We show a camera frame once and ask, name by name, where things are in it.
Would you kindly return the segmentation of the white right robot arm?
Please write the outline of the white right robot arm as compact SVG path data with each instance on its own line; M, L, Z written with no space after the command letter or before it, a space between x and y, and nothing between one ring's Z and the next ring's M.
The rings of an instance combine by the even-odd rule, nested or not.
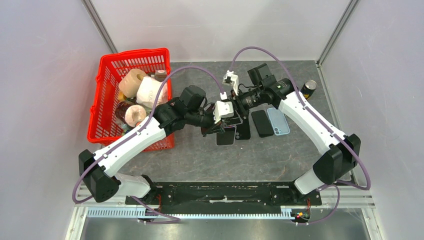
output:
M228 70L223 83L232 86L234 108L244 117L248 110L262 104L272 105L294 121L311 139L321 157L312 168L294 181L288 191L289 200L300 205L315 189L330 185L358 165L361 140L355 134L346 135L329 123L288 79L276 80L267 64L263 63L248 71L253 88L247 92L238 90L238 76Z

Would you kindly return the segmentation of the black phone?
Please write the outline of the black phone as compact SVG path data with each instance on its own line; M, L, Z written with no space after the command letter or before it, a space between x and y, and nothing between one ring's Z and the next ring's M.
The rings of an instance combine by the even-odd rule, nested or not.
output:
M241 124L236 126L235 139L238 141L249 140L251 138L249 119L244 119Z

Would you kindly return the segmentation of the black smartphone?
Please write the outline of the black smartphone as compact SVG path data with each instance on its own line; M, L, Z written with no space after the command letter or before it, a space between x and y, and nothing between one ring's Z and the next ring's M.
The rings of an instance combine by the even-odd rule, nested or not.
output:
M273 127L264 110L253 111L251 117L260 138L274 135Z

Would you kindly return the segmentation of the light blue phone case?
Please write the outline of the light blue phone case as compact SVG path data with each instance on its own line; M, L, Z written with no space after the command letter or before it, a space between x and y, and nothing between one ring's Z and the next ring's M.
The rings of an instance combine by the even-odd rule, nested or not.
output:
M288 135L291 131L286 116L276 108L266 110L268 119L276 136Z

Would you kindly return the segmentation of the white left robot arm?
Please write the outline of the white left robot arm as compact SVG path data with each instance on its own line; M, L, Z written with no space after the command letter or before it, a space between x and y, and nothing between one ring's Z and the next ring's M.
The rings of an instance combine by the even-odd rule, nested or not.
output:
M80 177L76 183L84 183L90 196L103 203L117 193L138 197L144 204L152 204L157 191L145 176L119 174L118 171L133 157L152 144L161 141L186 125L201 128L202 135L222 133L224 124L235 115L234 105L223 93L222 100L208 109L201 107L206 93L195 85L186 87L179 97L152 109L152 113L123 137L110 145L78 155Z

